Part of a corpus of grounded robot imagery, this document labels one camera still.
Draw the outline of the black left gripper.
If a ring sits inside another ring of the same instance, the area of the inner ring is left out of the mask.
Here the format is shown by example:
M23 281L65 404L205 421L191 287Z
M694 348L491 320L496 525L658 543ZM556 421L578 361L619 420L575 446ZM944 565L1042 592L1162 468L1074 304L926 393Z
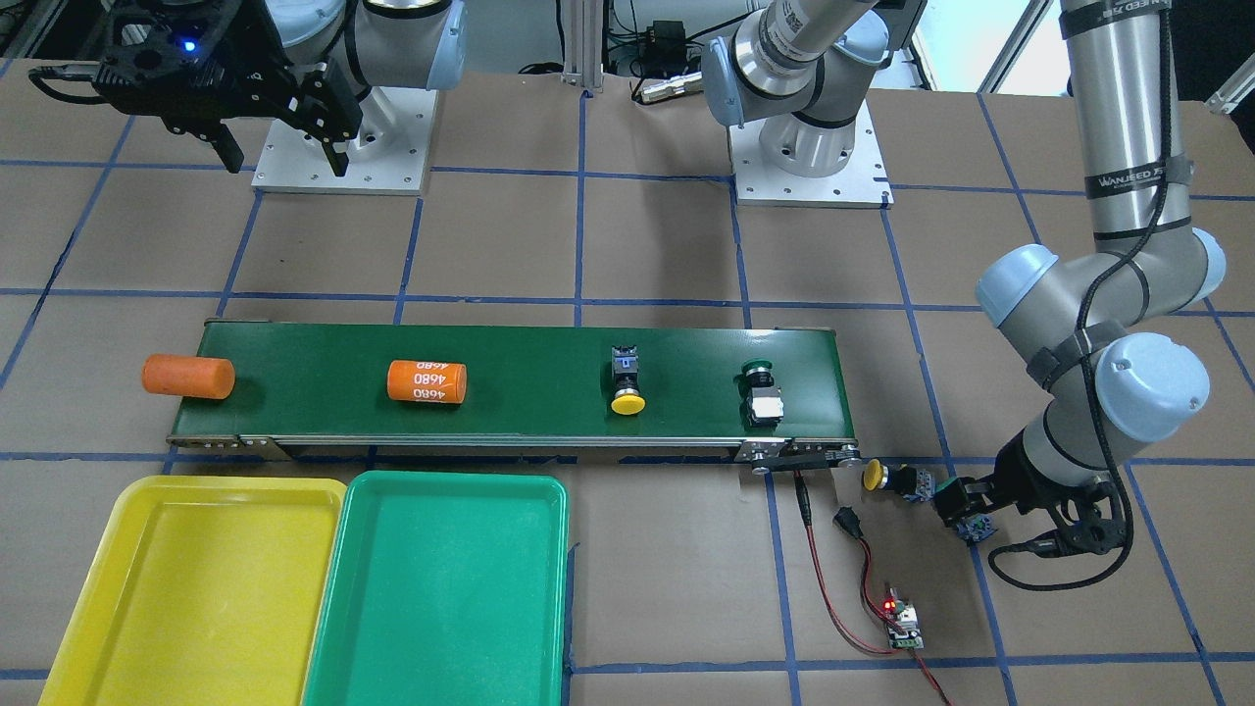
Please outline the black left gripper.
M1040 473L1018 433L998 453L994 473L976 479L946 479L932 494L932 510L948 529L964 520L1017 505L1019 514L1044 509L1055 524L1035 539L1004 545L1003 551L1030 551L1034 556L1102 556L1126 548L1130 522L1108 473L1086 479L1081 487L1060 485Z

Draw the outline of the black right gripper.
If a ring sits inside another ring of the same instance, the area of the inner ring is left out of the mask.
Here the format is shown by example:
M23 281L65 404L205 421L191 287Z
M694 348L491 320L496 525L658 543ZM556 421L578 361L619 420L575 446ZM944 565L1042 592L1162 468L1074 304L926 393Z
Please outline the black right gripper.
M363 112L348 76L328 63L287 58L264 1L117 1L90 84L125 115L195 124L237 117L282 118L309 134L336 177ZM243 152L228 125L201 129L230 174Z

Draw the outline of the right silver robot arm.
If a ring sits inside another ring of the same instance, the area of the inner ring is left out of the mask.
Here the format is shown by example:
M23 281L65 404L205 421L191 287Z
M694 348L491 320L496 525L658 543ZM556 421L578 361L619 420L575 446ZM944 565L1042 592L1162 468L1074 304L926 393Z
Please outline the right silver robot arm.
M466 66L462 1L117 1L107 20L97 102L195 137L233 174L231 118L290 125L344 177L373 90L449 90Z

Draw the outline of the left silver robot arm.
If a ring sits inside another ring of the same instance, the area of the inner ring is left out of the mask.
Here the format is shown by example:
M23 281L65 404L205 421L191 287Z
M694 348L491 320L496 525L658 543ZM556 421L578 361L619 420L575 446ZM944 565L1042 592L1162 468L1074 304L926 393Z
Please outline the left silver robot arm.
M1039 557L1130 548L1132 504L1117 469L1171 436L1207 401L1191 349L1135 330L1219 287L1227 256L1188 209L1192 164L1178 135L1170 1L1065 1L1094 253L1045 246L985 270L976 300L1050 403L998 453L991 474L948 479L932 497L945 525L991 510L1045 510L1053 529L1019 549ZM776 166L802 166L801 142L848 138L887 36L870 1L776 1L702 51L705 100L722 125L781 125Z

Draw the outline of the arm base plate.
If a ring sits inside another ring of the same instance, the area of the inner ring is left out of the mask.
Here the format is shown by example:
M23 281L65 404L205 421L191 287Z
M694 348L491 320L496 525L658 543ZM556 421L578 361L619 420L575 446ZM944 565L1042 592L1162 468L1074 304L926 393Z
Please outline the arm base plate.
M335 145L348 157L345 176L333 174L323 147L306 133L274 120L252 187L320 196L422 196L441 98L435 90L373 88L360 103L358 135Z
M867 103L835 129L792 115L730 125L728 147L739 204L887 209L895 202Z

